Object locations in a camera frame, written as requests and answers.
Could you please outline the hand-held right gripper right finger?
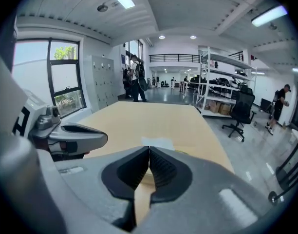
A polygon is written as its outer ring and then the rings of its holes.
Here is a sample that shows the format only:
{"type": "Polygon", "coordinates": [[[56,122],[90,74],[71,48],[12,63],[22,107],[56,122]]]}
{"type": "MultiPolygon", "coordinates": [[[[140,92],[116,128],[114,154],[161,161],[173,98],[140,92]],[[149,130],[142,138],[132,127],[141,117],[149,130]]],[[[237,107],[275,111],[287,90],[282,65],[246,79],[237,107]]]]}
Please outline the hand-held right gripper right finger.
{"type": "Polygon", "coordinates": [[[156,186],[139,234],[261,234],[268,199],[215,162],[151,147],[156,186]]]}

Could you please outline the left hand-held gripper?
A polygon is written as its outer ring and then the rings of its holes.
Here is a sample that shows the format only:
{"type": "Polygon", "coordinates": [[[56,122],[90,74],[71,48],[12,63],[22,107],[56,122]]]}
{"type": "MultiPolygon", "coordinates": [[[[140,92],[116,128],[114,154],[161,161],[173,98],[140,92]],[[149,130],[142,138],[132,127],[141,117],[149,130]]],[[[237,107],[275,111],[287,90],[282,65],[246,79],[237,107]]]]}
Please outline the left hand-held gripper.
{"type": "Polygon", "coordinates": [[[58,109],[21,89],[0,56],[0,154],[16,137],[52,155],[82,155],[103,147],[108,135],[76,123],[60,123],[58,109]]]}

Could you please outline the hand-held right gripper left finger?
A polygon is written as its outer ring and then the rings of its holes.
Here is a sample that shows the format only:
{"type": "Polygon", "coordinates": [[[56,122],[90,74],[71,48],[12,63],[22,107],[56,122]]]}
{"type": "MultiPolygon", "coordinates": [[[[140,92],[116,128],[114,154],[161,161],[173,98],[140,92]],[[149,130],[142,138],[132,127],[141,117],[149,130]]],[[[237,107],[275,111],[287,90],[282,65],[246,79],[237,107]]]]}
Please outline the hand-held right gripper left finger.
{"type": "Polygon", "coordinates": [[[124,230],[136,226],[135,190],[149,167],[149,147],[55,162],[67,185],[90,210],[124,230]]]}

